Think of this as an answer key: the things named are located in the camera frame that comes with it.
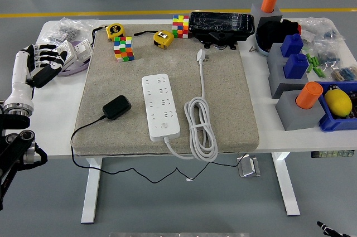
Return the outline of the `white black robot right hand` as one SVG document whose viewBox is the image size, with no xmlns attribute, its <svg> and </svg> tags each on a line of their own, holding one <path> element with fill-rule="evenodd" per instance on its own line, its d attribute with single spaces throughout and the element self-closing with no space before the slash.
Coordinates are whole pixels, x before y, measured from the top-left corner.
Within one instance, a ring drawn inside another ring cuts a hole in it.
<svg viewBox="0 0 357 237">
<path fill-rule="evenodd" d="M 326 236 L 330 236 L 330 237 L 351 237 L 351 235 L 348 235 L 348 234 L 344 234 L 344 233 L 339 233 L 337 232 L 336 230 L 328 227 L 326 224 L 318 221 L 316 223 L 324 232 L 324 234 Z"/>
</svg>

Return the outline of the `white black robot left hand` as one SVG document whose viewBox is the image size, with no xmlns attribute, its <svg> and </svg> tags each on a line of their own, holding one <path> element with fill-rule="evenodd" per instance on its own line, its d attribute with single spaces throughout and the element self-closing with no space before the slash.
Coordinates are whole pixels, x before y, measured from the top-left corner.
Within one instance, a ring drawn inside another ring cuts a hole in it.
<svg viewBox="0 0 357 237">
<path fill-rule="evenodd" d="M 33 89 L 42 88 L 55 78 L 65 65 L 66 50 L 57 46 L 29 45 L 21 49 L 15 58 L 12 74 L 12 92 L 4 102 L 4 110 L 9 113 L 15 109 L 33 111 Z"/>
</svg>

